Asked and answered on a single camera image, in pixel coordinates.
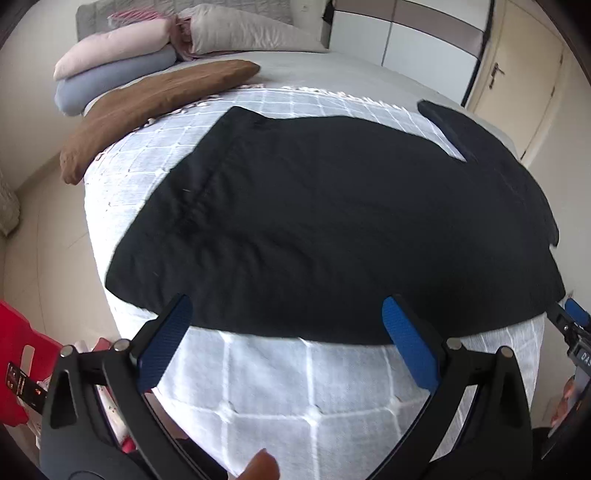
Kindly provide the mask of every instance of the gray pillow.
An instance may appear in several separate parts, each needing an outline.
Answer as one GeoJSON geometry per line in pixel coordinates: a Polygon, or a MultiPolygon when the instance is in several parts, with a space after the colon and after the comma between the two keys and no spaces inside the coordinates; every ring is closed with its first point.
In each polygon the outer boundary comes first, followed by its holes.
{"type": "Polygon", "coordinates": [[[154,53],[105,63],[60,80],[54,100],[66,115],[80,115],[92,99],[144,75],[165,70],[176,60],[177,54],[169,44],[154,53]]]}

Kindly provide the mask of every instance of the white textured blanket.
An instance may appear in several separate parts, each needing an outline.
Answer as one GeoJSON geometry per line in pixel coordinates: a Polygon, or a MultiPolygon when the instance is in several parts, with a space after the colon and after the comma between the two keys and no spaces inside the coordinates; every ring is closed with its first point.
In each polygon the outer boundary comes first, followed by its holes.
{"type": "MultiPolygon", "coordinates": [[[[163,117],[107,149],[86,173],[86,216],[104,280],[120,238],[167,172],[232,105],[274,118],[350,115],[403,129],[461,158],[418,113],[310,89],[238,89],[163,117]]],[[[123,337],[154,316],[106,293],[123,337]]],[[[527,396],[535,388],[543,320],[463,339],[467,348],[511,346],[527,396]]],[[[234,335],[192,327],[157,392],[169,415],[231,473],[265,447],[283,480],[362,480],[419,412],[418,389],[394,346],[343,346],[234,335]]],[[[467,391],[438,455],[466,418],[467,391]]]]}

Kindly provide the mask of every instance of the door handle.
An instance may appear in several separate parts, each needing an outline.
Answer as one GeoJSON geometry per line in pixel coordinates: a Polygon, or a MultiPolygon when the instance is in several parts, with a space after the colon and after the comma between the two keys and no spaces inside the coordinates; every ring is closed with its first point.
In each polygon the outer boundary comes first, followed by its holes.
{"type": "Polygon", "coordinates": [[[492,68],[492,72],[491,72],[491,82],[488,86],[489,90],[492,90],[492,86],[495,84],[495,78],[496,78],[496,74],[500,73],[502,75],[505,74],[505,72],[503,72],[500,68],[499,68],[499,64],[498,62],[495,62],[495,65],[492,68]]]}

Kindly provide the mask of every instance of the display screen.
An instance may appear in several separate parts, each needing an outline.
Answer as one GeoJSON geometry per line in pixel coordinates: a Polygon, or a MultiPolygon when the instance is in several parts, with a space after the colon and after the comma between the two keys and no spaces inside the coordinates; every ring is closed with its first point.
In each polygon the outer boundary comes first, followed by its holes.
{"type": "Polygon", "coordinates": [[[581,347],[577,352],[578,365],[591,376],[591,352],[581,347]]]}

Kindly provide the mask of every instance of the brown pillow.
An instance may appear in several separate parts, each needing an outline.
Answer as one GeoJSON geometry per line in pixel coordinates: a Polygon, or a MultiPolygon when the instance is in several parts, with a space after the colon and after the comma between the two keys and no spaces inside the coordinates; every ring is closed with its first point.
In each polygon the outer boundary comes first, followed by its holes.
{"type": "Polygon", "coordinates": [[[213,61],[140,80],[100,98],[61,149],[61,178],[77,184],[94,158],[150,118],[243,84],[260,67],[246,60],[213,61]]]}

